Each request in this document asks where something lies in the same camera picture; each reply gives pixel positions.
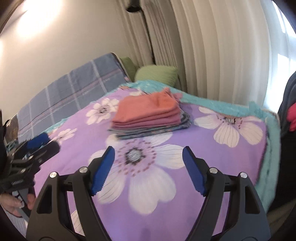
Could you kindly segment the person's left hand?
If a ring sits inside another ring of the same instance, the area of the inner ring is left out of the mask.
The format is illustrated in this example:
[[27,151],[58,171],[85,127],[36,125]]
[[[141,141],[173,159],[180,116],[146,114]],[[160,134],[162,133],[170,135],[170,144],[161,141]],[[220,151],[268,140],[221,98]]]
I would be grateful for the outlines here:
[[[32,193],[29,193],[27,196],[28,204],[27,207],[29,210],[34,208],[36,202],[36,196]],[[2,207],[16,217],[21,217],[21,214],[18,212],[18,209],[22,206],[21,202],[10,194],[3,193],[1,194],[1,205]]]

